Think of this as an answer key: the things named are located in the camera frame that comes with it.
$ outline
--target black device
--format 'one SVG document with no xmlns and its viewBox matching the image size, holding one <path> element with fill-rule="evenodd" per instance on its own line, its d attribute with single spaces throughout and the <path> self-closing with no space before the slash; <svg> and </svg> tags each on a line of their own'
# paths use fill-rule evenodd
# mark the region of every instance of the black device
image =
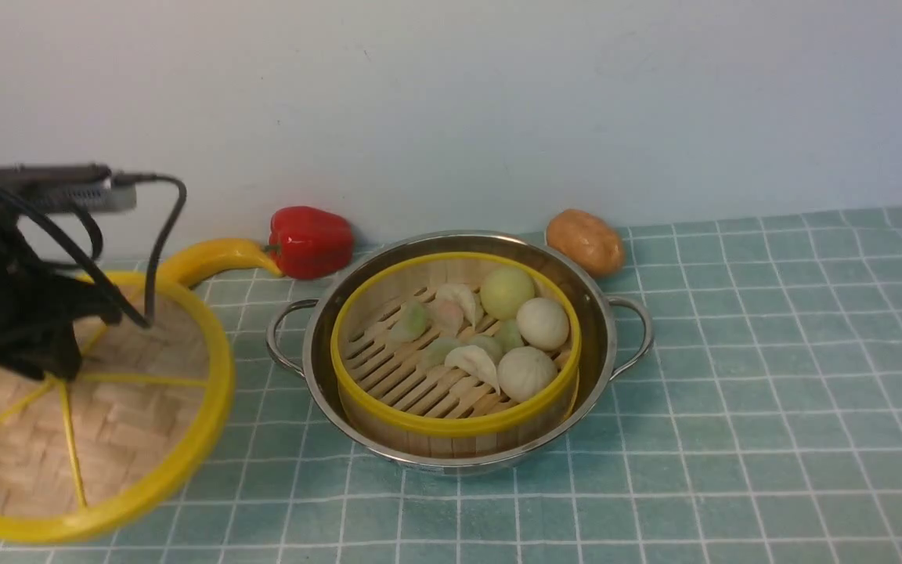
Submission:
<svg viewBox="0 0 902 564">
<path fill-rule="evenodd" d="M 146 269 L 144 314 L 137 311 L 96 266 L 103 253 L 103 233 L 92 213 L 134 208 L 140 183 L 172 183 L 178 199 L 153 246 Z M 63 167 L 0 168 L 0 367 L 43 379 L 47 374 L 70 381 L 78 374 L 82 355 L 72 323 L 99 317 L 119 324 L 127 316 L 141 327 L 153 322 L 155 271 L 161 250 L 183 205 L 186 186 L 166 175 L 126 174 L 103 164 Z M 87 256 L 47 214 L 73 214 L 89 234 Z M 28 217 L 48 233 L 74 260 L 63 264 L 42 260 L 19 231 Z M 66 271 L 81 270 L 89 280 Z"/>
</svg>

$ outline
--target yellow steamer rim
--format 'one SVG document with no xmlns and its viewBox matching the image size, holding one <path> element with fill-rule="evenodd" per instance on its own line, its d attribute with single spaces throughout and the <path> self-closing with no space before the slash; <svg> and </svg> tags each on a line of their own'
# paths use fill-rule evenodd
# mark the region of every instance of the yellow steamer rim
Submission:
<svg viewBox="0 0 902 564">
<path fill-rule="evenodd" d="M 350 328 L 347 328 L 346 322 L 348 321 L 348 315 L 350 315 L 351 309 L 358 303 L 358 300 L 364 297 L 366 292 L 382 283 L 391 275 L 403 272 L 408 268 L 415 266 L 448 260 L 490 261 L 500 265 L 519 268 L 531 276 L 532 279 L 536 280 L 536 286 L 543 289 L 542 295 L 547 293 L 548 296 L 545 297 L 551 297 L 559 304 L 562 304 L 566 316 L 569 318 L 571 343 L 569 357 L 565 361 L 565 364 L 562 365 L 561 369 L 559 369 L 558 376 L 556 376 L 545 389 L 542 389 L 541 392 L 538 392 L 534 397 L 531 397 L 531 399 L 517 403 L 516 406 L 508 407 L 506 410 L 499 411 L 499 413 L 495 414 L 477 415 L 477 417 L 471 418 L 424 417 L 423 415 L 408 414 L 405 411 L 397 410 L 397 408 L 390 407 L 386 403 L 383 403 L 383 401 L 375 399 L 375 397 L 371 396 L 366 390 L 362 389 L 353 376 L 351 376 L 350 372 L 348 372 L 344 362 L 343 353 L 341 352 L 341 339 L 344 338 L 344 333 L 350 332 Z M 404 289 L 407 292 L 406 295 L 410 295 L 413 292 L 410 288 Z M 522 263 L 496 255 L 476 252 L 448 252 L 423 255 L 393 265 L 380 271 L 378 274 L 373 275 L 366 280 L 363 285 L 355 289 L 343 304 L 337 315 L 337 321 L 333 327 L 332 335 L 330 336 L 330 356 L 332 356 L 332 364 L 333 369 L 336 371 L 337 382 L 339 382 L 341 391 L 346 393 L 346 396 L 350 400 L 355 401 L 359 407 L 364 408 L 364 410 L 368 411 L 368 414 L 373 415 L 377 420 L 385 422 L 385 424 L 388 425 L 394 425 L 395 428 L 400 428 L 402 431 L 420 433 L 420 435 L 426 436 L 440 436 L 440 438 L 448 439 L 464 439 L 471 438 L 472 436 L 495 435 L 495 433 L 505 432 L 508 431 L 508 429 L 516 428 L 517 425 L 524 424 L 524 422 L 537 417 L 542 411 L 547 410 L 548 407 L 553 406 L 556 401 L 560 400 L 563 393 L 572 392 L 572 390 L 575 389 L 574 383 L 576 379 L 579 378 L 577 375 L 577 372 L 579 372 L 579 351 L 579 318 L 576 317 L 576 311 L 573 309 L 572 304 L 569 303 L 565 294 L 562 293 L 562 290 L 559 289 L 554 282 L 549 280 L 547 276 L 541 274 L 541 272 Z M 559 421 L 565 420 L 565 418 L 568 417 L 569 411 L 572 410 L 572 401 L 575 399 L 575 394 L 573 393 L 572 395 L 572 399 L 567 400 L 565 414 L 559 418 Z M 348 412 L 349 416 L 350 408 L 346 406 L 346 403 L 344 403 L 344 409 Z"/>
<path fill-rule="evenodd" d="M 107 276 L 114 284 L 121 286 L 121 290 L 132 297 L 132 300 L 140 297 L 144 285 L 143 275 L 108 273 Z M 19 394 L 20 399 L 18 400 L 15 400 L 16 394 L 14 393 L 7 403 L 3 403 L 3 406 L 7 407 L 0 413 L 0 431 L 10 425 L 15 426 L 16 421 L 21 421 L 27 411 L 38 406 L 41 401 L 59 404 L 61 421 L 54 421 L 54 418 L 51 418 L 50 422 L 51 432 L 56 433 L 56 435 L 52 435 L 53 439 L 60 439 L 58 446 L 60 452 L 57 450 L 54 454 L 63 456 L 67 460 L 58 468 L 58 471 L 54 471 L 56 482 L 52 486 L 60 486 L 63 484 L 63 479 L 67 477 L 70 481 L 70 488 L 74 490 L 76 501 L 67 506 L 74 509 L 42 516 L 10 514 L 10 511 L 0 508 L 0 539 L 36 544 L 65 543 L 83 541 L 110 532 L 143 516 L 163 500 L 168 499 L 180 486 L 185 484 L 186 480 L 214 449 L 222 428 L 228 420 L 233 388 L 235 388 L 235 362 L 233 362 L 228 339 L 214 313 L 207 309 L 203 301 L 194 296 L 185 286 L 160 277 L 157 279 L 157 297 L 161 299 L 157 305 L 161 307 L 161 303 L 164 302 L 172 304 L 168 305 L 171 308 L 178 306 L 179 311 L 171 315 L 176 315 L 182 321 L 191 321 L 196 326 L 191 330 L 194 335 L 200 336 L 196 339 L 196 346 L 203 346 L 207 349 L 205 351 L 207 363 L 204 363 L 204 357 L 201 356 L 203 353 L 200 350 L 196 351 L 198 356 L 194 358 L 200 358 L 197 366 L 205 367 L 207 374 L 203 378 L 200 376 L 187 378 L 182 375 L 143 374 L 143 372 L 133 374 L 133 371 L 128 369 L 122 372 L 93 371 L 92 368 L 83 367 L 83 372 L 73 382 L 61 381 L 48 375 L 43 382 L 22 381 L 18 383 L 18 389 L 32 389 L 32 392 L 22 392 Z M 77 336 L 79 335 L 79 324 L 87 321 L 89 320 L 79 321 L 76 324 Z M 82 333 L 86 338 L 78 337 L 80 349 L 86 354 L 92 353 L 94 345 L 104 339 L 108 330 L 124 330 L 124 326 L 130 324 L 125 320 L 121 325 L 108 329 L 98 319 L 92 319 L 89 322 L 94 325 Z M 164 330 L 162 322 L 164 322 L 164 314 L 160 309 L 157 312 L 158 331 Z M 168 338 L 176 339 L 175 330 L 169 330 L 166 335 L 171 335 Z M 159 343 L 169 342 L 164 340 L 166 337 L 162 336 L 150 338 L 157 339 Z M 165 365 L 171 365 L 169 361 L 175 362 L 175 360 L 167 359 Z M 82 397 L 86 396 L 85 389 L 79 389 L 80 385 L 98 386 L 101 385 L 101 382 L 111 385 L 114 383 L 126 385 L 130 389 L 136 390 L 165 389 L 171 390 L 169 392 L 171 394 L 191 397 L 187 413 L 193 414 L 193 420 L 178 419 L 176 421 L 173 426 L 178 431 L 171 432 L 169 435 L 169 447 L 164 451 L 164 457 L 160 461 L 150 461 L 147 467 L 140 468 L 139 472 L 135 472 L 133 475 L 135 477 L 140 475 L 139 479 L 132 478 L 122 482 L 114 495 L 104 497 L 98 493 L 94 499 L 90 490 L 95 478 L 92 473 L 98 470 L 93 469 L 105 468 L 105 461 L 101 467 L 101 460 L 89 460 L 89 458 L 80 460 L 79 450 L 82 449 L 83 443 L 80 443 L 79 439 L 79 425 L 82 424 L 82 421 L 78 417 L 78 399 L 80 394 Z M 177 415 L 181 417 L 183 411 L 178 411 Z M 16 453 L 26 457 L 36 456 L 36 454 L 30 454 L 33 447 L 29 446 L 29 443 L 34 442 L 28 440 L 28 442 L 19 443 L 15 449 Z M 0 458 L 0 464 L 3 464 L 3 461 L 8 460 Z M 132 475 L 132 471 L 128 471 L 127 475 Z M 36 492 L 37 484 L 34 483 L 27 488 L 31 492 Z M 1 504 L 5 506 L 6 503 L 6 501 L 2 501 Z"/>
</svg>

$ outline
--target woven bamboo basket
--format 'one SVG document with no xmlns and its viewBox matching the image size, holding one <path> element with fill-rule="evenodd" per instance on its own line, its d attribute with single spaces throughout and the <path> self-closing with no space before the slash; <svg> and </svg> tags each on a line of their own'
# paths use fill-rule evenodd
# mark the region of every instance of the woven bamboo basket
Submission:
<svg viewBox="0 0 902 564">
<path fill-rule="evenodd" d="M 140 308 L 143 276 L 110 274 Z M 90 538 L 175 492 L 211 452 L 228 417 L 233 368 L 218 319 L 182 286 L 158 280 L 155 324 L 74 325 L 72 382 L 0 368 L 0 538 Z"/>
<path fill-rule="evenodd" d="M 569 318 L 569 340 L 550 353 L 559 374 L 532 399 L 516 403 L 459 368 L 416 369 L 423 349 L 440 336 L 436 328 L 401 346 L 386 342 L 405 300 L 430 302 L 445 283 L 477 291 L 487 274 L 505 264 L 529 273 L 537 294 L 561 303 Z M 500 325 L 487 314 L 477 327 L 465 324 L 458 338 L 492 336 Z M 330 352 L 344 411 L 365 435 L 420 456 L 475 457 L 523 445 L 568 417 L 579 380 L 579 344 L 572 304 L 544 275 L 494 255 L 440 253 L 387 268 L 355 290 L 337 315 Z"/>
</svg>

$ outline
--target pot rim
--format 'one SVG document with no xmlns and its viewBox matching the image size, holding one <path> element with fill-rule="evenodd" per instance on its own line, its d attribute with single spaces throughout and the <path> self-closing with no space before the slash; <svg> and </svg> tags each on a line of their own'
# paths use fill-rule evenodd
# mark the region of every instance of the pot rim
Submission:
<svg viewBox="0 0 902 564">
<path fill-rule="evenodd" d="M 446 239 L 449 237 L 483 237 L 483 238 L 492 238 L 492 239 L 501 239 L 507 240 L 507 242 L 511 242 L 513 244 L 519 244 L 527 247 L 534 247 L 538 250 L 541 250 L 544 253 L 547 253 L 552 258 L 558 260 L 562 264 L 565 264 L 574 274 L 576 274 L 577 278 L 583 282 L 584 286 L 586 286 L 587 293 L 590 296 L 594 297 L 595 303 L 597 303 L 597 307 L 602 312 L 602 317 L 604 317 L 604 332 L 606 335 L 606 346 L 604 347 L 604 362 L 601 364 L 601 374 L 597 375 L 597 384 L 594 385 L 594 388 L 590 390 L 590 394 L 586 397 L 586 399 L 577 407 L 568 418 L 566 418 L 559 425 L 556 425 L 555 428 L 552 428 L 551 431 L 544 433 L 544 435 L 538 436 L 537 439 L 530 440 L 528 443 L 524 443 L 524 445 L 513 447 L 513 449 L 509 450 L 501 450 L 499 453 L 493 454 L 483 454 L 481 457 L 463 457 L 463 458 L 440 458 L 440 457 L 421 457 L 418 454 L 409 454 L 403 453 L 401 450 L 391 449 L 389 446 L 382 445 L 382 443 L 376 442 L 376 440 L 368 438 L 368 436 L 363 435 L 361 432 L 357 431 L 357 428 L 354 428 L 353 425 L 350 425 L 340 414 L 336 413 L 336 410 L 329 404 L 329 401 L 326 400 L 326 397 L 322 393 L 322 389 L 319 388 L 319 383 L 316 381 L 316 375 L 314 369 L 312 369 L 312 364 L 310 358 L 312 357 L 312 340 L 314 340 L 315 329 L 319 326 L 319 319 L 321 319 L 323 311 L 325 311 L 326 306 L 333 300 L 334 294 L 337 289 L 351 276 L 354 272 L 360 271 L 366 265 L 370 264 L 373 260 L 376 260 L 378 257 L 382 256 L 385 253 L 391 252 L 391 250 L 396 249 L 398 247 L 402 247 L 405 245 L 412 245 L 416 243 L 422 243 L 426 240 L 434 240 L 434 239 Z M 308 386 L 308 391 L 312 394 L 312 398 L 316 401 L 316 406 L 322 410 L 323 414 L 326 415 L 326 418 L 333 425 L 336 425 L 337 428 L 340 429 L 344 433 L 344 435 L 348 436 L 348 438 L 355 440 L 356 443 L 360 443 L 362 447 L 365 447 L 368 450 L 371 450 L 372 453 L 378 454 L 380 457 L 389 458 L 389 460 L 396 461 L 396 463 L 404 464 L 404 465 L 412 465 L 417 470 L 426 470 L 426 468 L 430 468 L 433 472 L 443 472 L 445 468 L 480 468 L 480 467 L 490 467 L 490 465 L 501 465 L 507 463 L 508 461 L 512 461 L 517 457 L 522 457 L 524 454 L 528 454 L 533 450 L 540 449 L 540 447 L 544 447 L 548 443 L 551 443 L 552 440 L 558 439 L 559 436 L 562 436 L 563 433 L 569 431 L 569 429 L 576 424 L 577 421 L 582 420 L 591 410 L 594 408 L 594 404 L 601 398 L 601 393 L 604 393 L 604 389 L 608 386 L 608 383 L 612 378 L 612 369 L 615 367 L 615 357 L 617 354 L 617 334 L 615 329 L 615 317 L 612 315 L 612 307 L 611 304 L 608 303 L 608 299 L 605 298 L 604 292 L 601 292 L 601 289 L 597 286 L 597 282 L 594 281 L 593 278 L 590 277 L 590 274 L 587 274 L 583 268 L 580 268 L 579 265 L 576 265 L 569 257 L 566 257 L 562 253 L 548 247 L 547 245 L 539 245 L 536 243 L 531 243 L 528 240 L 522 240 L 516 236 L 508 235 L 505 233 L 497 232 L 497 231 L 481 231 L 481 230 L 460 230 L 460 231 L 440 231 L 434 233 L 428 233 L 420 236 L 411 237 L 408 239 L 397 240 L 395 243 L 391 243 L 389 245 L 384 245 L 379 249 L 369 253 L 365 257 L 362 257 L 359 261 L 355 262 L 354 267 L 351 268 L 345 275 L 338 277 L 327 289 L 323 292 L 323 296 L 319 299 L 319 303 L 316 304 L 315 309 L 312 311 L 311 317 L 308 319 L 308 328 L 305 329 L 305 338 L 303 344 L 301 344 L 301 367 L 303 367 L 303 371 L 305 372 L 305 384 Z"/>
</svg>

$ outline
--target banana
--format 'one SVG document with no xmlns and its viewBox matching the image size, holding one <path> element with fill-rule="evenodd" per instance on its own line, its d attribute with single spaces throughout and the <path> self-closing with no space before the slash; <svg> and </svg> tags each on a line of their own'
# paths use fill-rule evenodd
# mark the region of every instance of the banana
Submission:
<svg viewBox="0 0 902 564">
<path fill-rule="evenodd" d="M 191 245 L 162 262 L 157 275 L 190 287 L 219 272 L 240 268 L 262 268 L 273 276 L 283 276 L 255 240 L 233 238 Z"/>
</svg>

